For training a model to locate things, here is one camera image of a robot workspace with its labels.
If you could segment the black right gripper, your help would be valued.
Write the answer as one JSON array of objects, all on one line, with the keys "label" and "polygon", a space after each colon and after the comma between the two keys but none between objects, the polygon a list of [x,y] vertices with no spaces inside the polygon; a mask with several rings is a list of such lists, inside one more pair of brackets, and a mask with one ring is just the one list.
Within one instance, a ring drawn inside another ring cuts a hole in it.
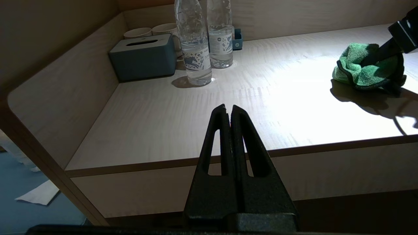
[{"label": "black right gripper", "polygon": [[361,67],[374,65],[397,54],[409,54],[418,47],[418,7],[411,9],[406,16],[388,27],[393,39],[388,40],[377,51],[368,54],[360,63]]}]

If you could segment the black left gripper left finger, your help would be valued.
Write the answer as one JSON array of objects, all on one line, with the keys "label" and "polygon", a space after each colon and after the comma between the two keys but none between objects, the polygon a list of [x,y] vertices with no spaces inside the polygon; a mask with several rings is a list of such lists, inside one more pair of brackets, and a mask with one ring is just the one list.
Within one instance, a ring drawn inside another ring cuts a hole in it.
[{"label": "black left gripper left finger", "polygon": [[[208,173],[215,133],[220,135],[221,175]],[[195,174],[185,204],[185,214],[231,214],[237,211],[235,170],[230,122],[224,104],[212,110]]]}]

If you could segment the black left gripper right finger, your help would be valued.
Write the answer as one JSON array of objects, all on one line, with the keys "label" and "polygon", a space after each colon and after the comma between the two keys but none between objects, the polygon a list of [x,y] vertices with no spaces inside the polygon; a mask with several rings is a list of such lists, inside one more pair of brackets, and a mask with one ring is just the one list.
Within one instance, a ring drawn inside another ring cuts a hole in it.
[{"label": "black left gripper right finger", "polygon": [[232,110],[231,132],[239,211],[296,214],[296,207],[255,125],[237,105]]}]

